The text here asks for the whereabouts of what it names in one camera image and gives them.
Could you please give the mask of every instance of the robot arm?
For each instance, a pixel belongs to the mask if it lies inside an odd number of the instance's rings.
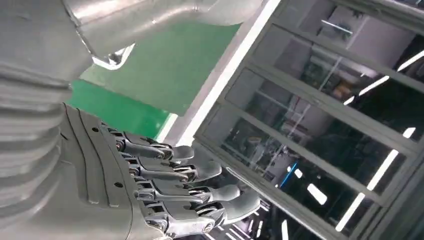
[[[147,223],[149,207],[135,196],[137,182],[114,136],[98,118],[62,104],[71,96],[70,81],[93,56],[114,53],[173,20],[236,24],[261,2],[3,1],[0,235],[10,240],[168,238]]]

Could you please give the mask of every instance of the blue cable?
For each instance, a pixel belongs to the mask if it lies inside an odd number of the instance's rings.
[[[285,176],[285,178],[284,178],[284,180],[282,181],[282,183],[281,183],[281,185],[279,186],[279,188],[281,188],[286,182],[287,182],[287,179],[289,179],[289,177],[290,177],[290,175],[292,174],[292,172],[294,172],[295,171],[295,169],[296,169],[296,165],[298,165],[298,162],[295,162],[294,164],[293,164],[293,166],[291,167],[291,170],[287,173],[287,175]]]

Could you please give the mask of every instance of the glass panel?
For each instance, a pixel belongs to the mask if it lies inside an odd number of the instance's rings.
[[[405,160],[403,154],[249,69],[241,72],[226,100],[377,193],[384,190]],[[219,122],[222,130],[211,128],[213,135],[221,133],[217,143],[222,141],[226,148],[243,154],[245,162],[257,163],[258,156],[266,156],[262,152],[268,150],[258,149],[271,145],[267,134],[226,109],[219,114],[223,118]],[[406,128],[403,132],[410,136],[414,129]]]
[[[254,57],[399,133],[415,128],[414,141],[424,133],[424,113],[416,104],[424,94],[309,40],[272,26]]]
[[[203,135],[214,139],[218,146],[268,180],[276,189],[336,227],[358,194],[242,118],[238,118],[234,126],[222,128],[223,125],[219,123],[225,122],[229,115],[234,113],[221,107]],[[218,140],[216,135],[211,135],[216,132],[227,134]],[[369,172],[364,166],[360,170]],[[355,211],[359,214],[349,217],[346,227],[342,227],[344,234],[350,234],[372,203],[368,199],[361,200]]]
[[[209,159],[209,157],[201,149],[195,148],[194,150],[195,155],[198,158],[202,158],[205,160]],[[241,182],[236,177],[231,175],[224,167],[222,168],[222,173],[220,175],[201,183],[202,186],[209,186],[215,189],[230,184],[237,185],[242,192],[252,190],[245,183]],[[261,205],[263,207],[259,208],[256,213],[251,214],[250,216],[247,216],[246,218],[235,222],[234,224],[221,226],[221,228],[214,228],[211,232],[209,232],[209,236],[215,240],[229,240],[229,235],[238,240],[281,240],[286,239],[282,237],[282,234],[287,234],[289,236],[289,239],[319,239],[305,227],[303,227],[290,216],[288,216],[281,209],[274,206],[272,203],[269,203],[266,200],[262,199]],[[212,240],[211,238],[209,238],[209,236],[204,235],[203,238],[199,238],[199,236],[188,236],[182,239]]]

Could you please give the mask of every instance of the green panel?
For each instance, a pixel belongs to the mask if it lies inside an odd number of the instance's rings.
[[[93,66],[81,78],[181,116],[238,28],[238,25],[176,24],[137,42],[119,70]]]
[[[73,95],[68,103],[98,116],[108,125],[122,131],[131,131],[154,138],[169,113],[135,101],[86,81],[72,84]]]

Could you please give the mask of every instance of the ceiling light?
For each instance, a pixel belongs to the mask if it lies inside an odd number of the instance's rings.
[[[420,53],[418,53],[417,55],[411,57],[409,60],[407,60],[406,62],[404,62],[402,65],[399,66],[399,68],[397,69],[397,71],[402,71],[404,69],[406,69],[407,67],[409,67],[411,64],[415,63],[418,59],[424,57],[424,50],[421,51]]]
[[[270,209],[269,208],[267,208],[266,206],[264,206],[264,205],[260,205],[259,206],[261,209],[263,209],[263,210],[265,210],[265,212],[269,212],[270,211]]]
[[[338,26],[338,25],[336,25],[336,24],[333,24],[333,23],[331,23],[331,22],[329,22],[329,21],[321,20],[321,22],[323,22],[323,23],[325,23],[325,24],[327,24],[327,25],[330,25],[330,26],[332,26],[332,27],[334,27],[334,28],[336,28],[336,29],[338,29],[338,30],[342,30],[343,32],[348,33],[348,34],[350,34],[350,35],[354,34],[354,32],[353,32],[353,31],[349,31],[349,30],[347,30],[346,28],[343,28],[343,27],[341,27],[341,26]]]
[[[226,233],[225,234],[226,236],[228,236],[229,237],[229,239],[231,239],[231,240],[237,240],[233,235],[231,235],[230,233]]]
[[[252,231],[252,226],[253,226],[253,220],[250,221],[249,229],[247,230],[249,233]]]
[[[289,228],[287,226],[287,220],[284,220],[281,223],[281,236],[282,240],[289,240]]]
[[[209,233],[205,233],[204,235],[210,240],[215,240]]]
[[[404,62],[402,65],[400,65],[399,66],[399,68],[397,69],[397,71],[399,72],[399,71],[402,71],[402,70],[404,70],[405,68],[407,68],[407,67],[409,67],[411,64],[413,64],[413,63],[415,63],[417,60],[419,60],[420,58],[422,58],[422,57],[424,57],[424,50],[423,51],[421,51],[420,53],[418,53],[417,55],[415,55],[415,56],[413,56],[413,57],[411,57],[410,59],[408,59],[406,62]],[[375,81],[375,82],[373,82],[373,83],[371,83],[369,86],[367,86],[366,88],[364,88],[364,89],[362,89],[360,92],[359,92],[359,96],[361,96],[361,95],[364,95],[365,93],[367,93],[369,90],[371,90],[371,89],[373,89],[373,88],[375,88],[375,87],[377,87],[378,85],[381,85],[381,84],[383,84],[384,82],[386,82],[387,80],[389,80],[389,76],[384,76],[384,77],[382,77],[382,78],[380,78],[380,79],[378,79],[377,81]],[[355,97],[354,96],[351,96],[348,100],[346,100],[343,104],[344,105],[348,105],[348,104],[350,104],[351,102],[353,102],[354,101],[354,99],[355,99]]]
[[[259,236],[261,235],[261,229],[259,228],[258,230],[257,230],[257,233],[256,233],[256,238],[259,238]]]
[[[415,129],[416,129],[415,127],[409,127],[408,129],[406,129],[403,132],[403,136],[405,138],[409,139],[412,136],[412,134],[414,133]]]
[[[335,226],[335,230],[337,232],[340,232],[345,227],[349,219],[351,219],[352,215],[359,207],[359,204],[361,204],[362,200],[364,200],[364,198],[365,194],[363,194],[362,192],[356,196],[355,200],[353,200],[352,202],[352,205],[350,205],[349,209],[344,213],[341,220],[337,223],[337,226]]]
[[[362,89],[362,90],[359,92],[359,96],[364,95],[364,94],[366,94],[369,90],[371,90],[371,89],[373,89],[373,88],[377,87],[378,85],[383,84],[384,82],[386,82],[387,80],[389,80],[389,78],[390,78],[389,76],[384,76],[384,77],[382,77],[382,78],[378,79],[377,81],[375,81],[375,82],[371,83],[370,85],[368,85],[366,88]]]
[[[309,184],[307,190],[318,201],[319,204],[324,205],[327,202],[327,196],[318,189],[314,184]]]
[[[242,236],[240,236],[240,234],[238,234],[236,231],[234,231],[233,229],[229,229],[230,232],[232,232],[237,238],[239,238],[240,240],[245,240]]]
[[[351,104],[351,102],[353,102],[355,99],[354,96],[351,96],[348,100],[346,100],[345,102],[343,102],[343,105],[349,105]]]
[[[303,172],[299,169],[294,170],[294,174],[298,179],[300,179],[303,176]]]
[[[246,236],[248,239],[249,238],[251,238],[249,235],[247,235],[246,233],[245,233],[245,231],[243,231],[239,226],[237,226],[237,225],[235,225],[235,224],[232,224],[232,226],[233,227],[235,227],[237,230],[239,230],[240,231],[240,233],[242,233],[244,236]]]
[[[402,135],[405,138],[409,139],[414,133],[415,129],[416,129],[415,127],[409,127],[403,132]],[[390,167],[393,160],[396,158],[396,156],[398,156],[398,154],[399,152],[394,149],[390,151],[390,153],[387,155],[387,157],[385,158],[381,166],[378,168],[377,172],[372,177],[371,181],[369,181],[368,185],[366,186],[367,189],[369,189],[370,191],[374,190],[374,188],[379,183],[384,173]],[[352,202],[350,207],[347,209],[347,211],[344,213],[343,217],[341,218],[341,220],[338,222],[337,226],[335,227],[335,230],[337,232],[340,232],[341,230],[343,230],[343,228],[348,223],[349,219],[351,219],[352,215],[354,214],[356,209],[359,207],[362,200],[364,200],[364,198],[365,198],[365,194],[363,194],[362,192],[356,196],[355,200]]]

